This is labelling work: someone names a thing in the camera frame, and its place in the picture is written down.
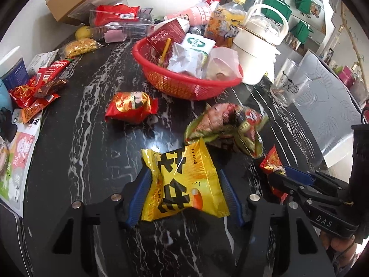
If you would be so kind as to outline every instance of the black marble countertop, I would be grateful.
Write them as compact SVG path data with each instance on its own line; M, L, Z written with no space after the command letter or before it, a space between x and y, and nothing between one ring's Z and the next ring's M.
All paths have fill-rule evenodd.
M131 55L133 44L110 44L88 53L62 75L69 86L44 114L27 179L23 230L31 264L73 201L91 204L120 192L140 171L142 148L167 152L182 147L186 126L205 109L205 101L172 98L148 84ZM241 84L207 102L233 102L266 112L269 122L260 132L265 151L275 145L283 164L302 171L322 168L322 154L302 116L294 105L276 104L269 86L267 79L257 86ZM159 98L158 114L138 126L106 123L106 107L118 91L145 91ZM226 160L243 198L263 193L259 162L240 153ZM128 241L139 276L230 276L243 243L242 232L227 218L191 209L140 222ZM100 275L106 276L98 232L95 255Z

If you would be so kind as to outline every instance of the red wrapper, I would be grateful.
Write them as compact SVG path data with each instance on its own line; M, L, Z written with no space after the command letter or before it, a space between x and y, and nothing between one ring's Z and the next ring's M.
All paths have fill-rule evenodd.
M28 84L30 84L30 82L28 82L27 85L17 86L16 88L9 90L9 95L20 108L29 107L36 100L33 96L36 88L29 86Z
M54 61L48 68L40 68L36 76L36 89L55 79L71 63L71 59Z
M115 119L139 124L149 114L156 114L157 111L158 100L150 98L147 93L141 91L117 93L106 110L105 121Z
M139 9L139 6L129 7L124 4L100 5L96 8L94 24L99 27L111 22L137 22Z
M280 162L276 146L273 146L273 148L269 151L263 162L260 164L260 168L263 170L265 174L270 174L276 171L278 167L282 166L282 163ZM287 198L287 194L284 192L281 192L280 190L271 187L272 193L278 197L283 203L283 201Z
M23 108L21 110L23 123L27 123L36 114L38 114L42 109L44 109L57 98L60 98L58 94L51 94L45 98L38 98L30 107Z
M183 39L185 38L185 35L186 34L183 31L178 20L173 20L151 33L147 37L147 41L156 50L158 55L161 56L167 43L167 39L171 38L172 41L167 52L167 57L170 58L172 56L173 43L181 44Z

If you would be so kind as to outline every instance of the glass cup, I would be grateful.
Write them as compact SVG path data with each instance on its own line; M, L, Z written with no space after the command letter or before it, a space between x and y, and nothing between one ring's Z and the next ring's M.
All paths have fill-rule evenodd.
M299 70L298 64L287 58L270 91L278 103L288 107L293 102L296 103L296 99L309 87L310 82L311 79Z

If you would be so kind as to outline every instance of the red plastic basket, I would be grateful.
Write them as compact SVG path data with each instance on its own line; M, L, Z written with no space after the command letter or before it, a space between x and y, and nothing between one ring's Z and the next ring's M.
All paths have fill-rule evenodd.
M158 90L170 96L187 100L206 100L219 95L228 87L241 83L241 78L231 81L203 80L169 71L156 65L151 46L146 38L139 40L132 49L134 59L142 66L147 80Z

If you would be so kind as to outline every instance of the orange juice bottle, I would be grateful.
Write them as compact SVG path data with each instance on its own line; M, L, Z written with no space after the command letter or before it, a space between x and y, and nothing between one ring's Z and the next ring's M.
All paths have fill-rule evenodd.
M237 27L242 25L246 18L243 4L246 0L233 0L218 6L211 14L206 25L204 36L215 41L218 47L230 48L233 38L237 35Z

